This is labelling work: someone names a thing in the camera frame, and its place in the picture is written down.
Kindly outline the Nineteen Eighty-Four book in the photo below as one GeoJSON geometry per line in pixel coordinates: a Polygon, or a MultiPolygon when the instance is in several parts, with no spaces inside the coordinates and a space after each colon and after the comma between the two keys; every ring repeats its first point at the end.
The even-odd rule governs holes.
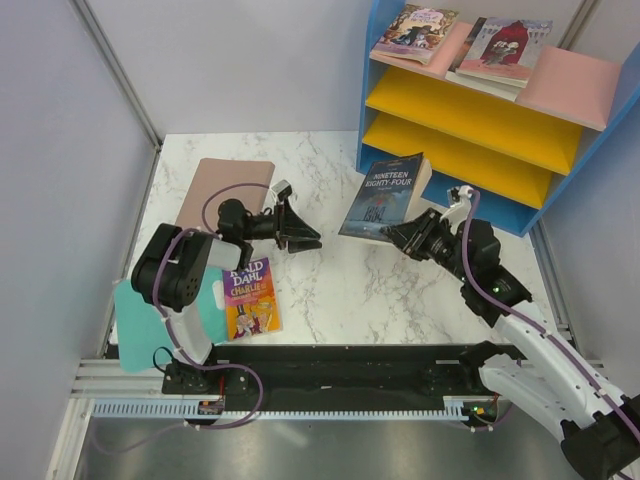
{"type": "Polygon", "coordinates": [[[389,243],[383,229],[408,220],[431,176],[431,164],[423,153],[374,162],[338,235],[367,243],[389,243]]]}

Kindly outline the Roald Dahl Charlie book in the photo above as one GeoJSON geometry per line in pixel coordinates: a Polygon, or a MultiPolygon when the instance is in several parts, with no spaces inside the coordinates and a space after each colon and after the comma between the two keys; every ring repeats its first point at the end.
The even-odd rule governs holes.
{"type": "Polygon", "coordinates": [[[282,329],[268,258],[249,262],[241,271],[223,271],[227,333],[230,341],[282,329]]]}

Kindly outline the A Tale of Two Cities book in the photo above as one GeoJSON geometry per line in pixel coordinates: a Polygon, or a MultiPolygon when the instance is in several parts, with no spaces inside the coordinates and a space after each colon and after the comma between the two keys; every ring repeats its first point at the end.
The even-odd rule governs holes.
{"type": "Polygon", "coordinates": [[[457,73],[451,71],[448,71],[445,74],[445,80],[463,86],[465,88],[479,91],[511,102],[514,102],[521,92],[520,87],[476,77],[458,75],[457,73]]]}

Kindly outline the pink red Shakespeare story book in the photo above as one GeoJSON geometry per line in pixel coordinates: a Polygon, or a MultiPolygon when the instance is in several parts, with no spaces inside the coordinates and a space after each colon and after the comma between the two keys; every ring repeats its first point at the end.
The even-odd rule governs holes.
{"type": "Polygon", "coordinates": [[[454,72],[524,88],[553,25],[552,20],[479,17],[465,41],[466,53],[454,72]]]}

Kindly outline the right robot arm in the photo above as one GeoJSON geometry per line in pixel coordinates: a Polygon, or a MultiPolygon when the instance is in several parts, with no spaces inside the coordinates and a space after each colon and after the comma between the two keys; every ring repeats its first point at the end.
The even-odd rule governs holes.
{"type": "Polygon", "coordinates": [[[466,306],[530,363],[523,367],[485,341],[458,368],[465,391],[487,388],[524,411],[559,442],[583,479],[610,479],[638,461],[638,397],[609,381],[544,317],[529,290],[501,265],[501,244],[489,222],[452,227],[428,209],[382,233],[411,259],[431,260],[459,279],[466,306]]]}

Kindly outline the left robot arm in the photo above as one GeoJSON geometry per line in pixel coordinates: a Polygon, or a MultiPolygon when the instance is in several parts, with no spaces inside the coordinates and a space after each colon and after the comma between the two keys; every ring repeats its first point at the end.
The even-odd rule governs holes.
{"type": "Polygon", "coordinates": [[[218,367],[207,361],[213,344],[193,306],[207,268],[223,271],[224,301],[238,309],[235,325],[242,336],[252,334],[261,320],[265,331],[275,313],[274,307],[264,314],[244,312],[245,303],[274,296],[269,261],[252,258],[254,240],[273,240],[290,254],[322,247],[320,233],[294,212],[287,199],[257,215],[240,200],[229,199],[219,206],[214,234],[163,223],[134,267],[132,289],[158,310],[175,356],[188,364],[185,382],[198,393],[211,392],[220,378],[218,367]]]}

